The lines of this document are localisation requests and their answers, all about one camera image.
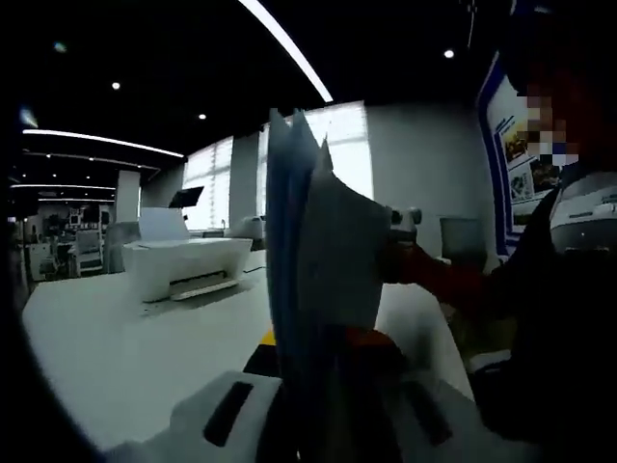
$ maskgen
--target gray plastic part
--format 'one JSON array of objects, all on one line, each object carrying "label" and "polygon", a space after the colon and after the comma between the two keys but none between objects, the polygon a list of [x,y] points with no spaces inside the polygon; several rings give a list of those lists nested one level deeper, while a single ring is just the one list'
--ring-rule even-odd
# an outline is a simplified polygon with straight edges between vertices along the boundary
[{"label": "gray plastic part", "polygon": [[[251,384],[253,388],[227,441],[218,447],[203,437],[203,429],[236,382]],[[268,411],[280,386],[280,378],[237,371],[223,373],[199,392],[179,402],[166,430],[142,444],[127,442],[111,449],[106,459],[118,463],[253,463]]]}]

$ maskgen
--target wall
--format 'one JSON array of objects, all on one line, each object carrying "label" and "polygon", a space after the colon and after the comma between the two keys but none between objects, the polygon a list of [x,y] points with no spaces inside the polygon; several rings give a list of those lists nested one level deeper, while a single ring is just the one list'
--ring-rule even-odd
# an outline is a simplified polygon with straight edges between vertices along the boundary
[{"label": "wall", "polygon": [[140,195],[139,172],[119,171],[116,188],[116,217],[114,221],[137,222]]},{"label": "wall", "polygon": [[229,181],[229,224],[232,227],[256,214],[258,144],[259,132],[233,139]]},{"label": "wall", "polygon": [[142,207],[167,207],[182,189],[184,164],[160,172],[142,188]]},{"label": "wall", "polygon": [[430,255],[442,249],[440,217],[483,221],[495,251],[493,194],[477,116],[447,106],[366,108],[376,202],[423,211],[418,244]]}]

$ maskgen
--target machine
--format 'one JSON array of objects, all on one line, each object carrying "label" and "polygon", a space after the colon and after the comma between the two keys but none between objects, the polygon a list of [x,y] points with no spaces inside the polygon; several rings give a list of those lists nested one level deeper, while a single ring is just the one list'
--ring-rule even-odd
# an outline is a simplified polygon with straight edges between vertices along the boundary
[{"label": "machine", "polygon": [[185,299],[239,283],[253,241],[194,238],[181,209],[144,207],[141,240],[122,246],[124,268],[144,302]]}]

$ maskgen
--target yellow part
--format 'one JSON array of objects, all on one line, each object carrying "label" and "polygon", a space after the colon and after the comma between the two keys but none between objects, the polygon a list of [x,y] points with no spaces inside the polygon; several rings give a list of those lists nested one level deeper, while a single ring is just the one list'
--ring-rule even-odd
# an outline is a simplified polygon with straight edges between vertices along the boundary
[{"label": "yellow part", "polygon": [[266,333],[266,336],[261,339],[260,344],[277,345],[277,341],[274,339],[274,331],[270,330]]}]

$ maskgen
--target black slot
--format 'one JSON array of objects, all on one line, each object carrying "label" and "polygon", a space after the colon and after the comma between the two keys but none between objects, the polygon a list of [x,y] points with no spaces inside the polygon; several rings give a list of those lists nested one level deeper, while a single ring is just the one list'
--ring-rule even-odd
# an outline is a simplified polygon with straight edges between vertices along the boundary
[{"label": "black slot", "polygon": [[214,414],[203,429],[203,438],[217,447],[223,447],[228,441],[229,433],[233,428],[240,409],[247,401],[252,384],[236,382],[231,386],[227,395],[216,407]]}]

